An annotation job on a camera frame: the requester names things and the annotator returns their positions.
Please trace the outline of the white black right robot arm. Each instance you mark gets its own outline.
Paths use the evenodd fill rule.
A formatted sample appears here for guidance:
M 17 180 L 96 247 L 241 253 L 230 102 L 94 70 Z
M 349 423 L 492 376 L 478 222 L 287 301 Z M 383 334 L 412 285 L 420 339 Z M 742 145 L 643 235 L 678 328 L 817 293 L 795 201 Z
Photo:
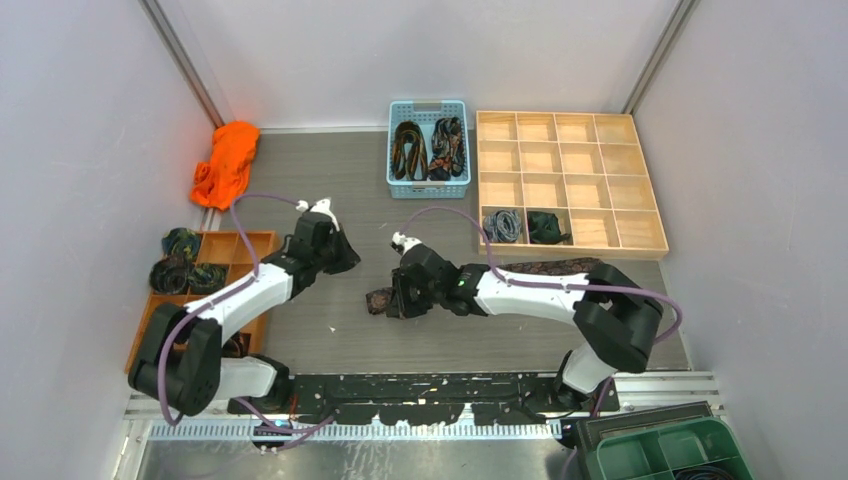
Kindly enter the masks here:
M 582 409 L 615 373 L 647 369 L 663 308 L 609 264 L 547 276 L 487 264 L 456 266 L 401 233 L 391 246 L 400 263 L 392 272 L 390 316 L 414 318 L 440 306 L 457 316 L 523 315 L 575 327 L 583 342 L 565 355 L 554 382 L 556 400 L 567 410 Z

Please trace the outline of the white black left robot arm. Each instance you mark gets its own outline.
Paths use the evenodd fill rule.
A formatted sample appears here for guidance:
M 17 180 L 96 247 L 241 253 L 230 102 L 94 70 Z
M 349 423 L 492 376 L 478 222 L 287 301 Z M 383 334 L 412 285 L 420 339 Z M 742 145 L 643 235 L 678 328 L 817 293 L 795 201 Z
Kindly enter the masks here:
M 162 303 L 150 316 L 128 383 L 155 398 L 163 417 L 177 425 L 215 400 L 233 400 L 262 413 L 285 409 L 293 395 L 289 368 L 261 354 L 227 358 L 227 340 L 267 311 L 311 287 L 319 274 L 351 270 L 360 258 L 332 202 L 294 204 L 300 216 L 284 247 L 232 284 L 185 305 Z

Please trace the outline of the brown paisley patterned tie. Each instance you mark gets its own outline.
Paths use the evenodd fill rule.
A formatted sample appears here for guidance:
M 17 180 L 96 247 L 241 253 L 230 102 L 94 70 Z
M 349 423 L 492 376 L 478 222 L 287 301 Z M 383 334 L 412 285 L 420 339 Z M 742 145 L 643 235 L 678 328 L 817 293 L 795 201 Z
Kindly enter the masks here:
M 603 261 L 598 258 L 581 257 L 564 260 L 509 263 L 499 265 L 499 268 L 512 273 L 568 276 L 579 273 L 589 273 L 593 268 L 602 263 Z M 392 287 L 385 287 L 368 292 L 365 298 L 369 314 L 385 314 L 388 317 L 398 318 L 398 301 Z

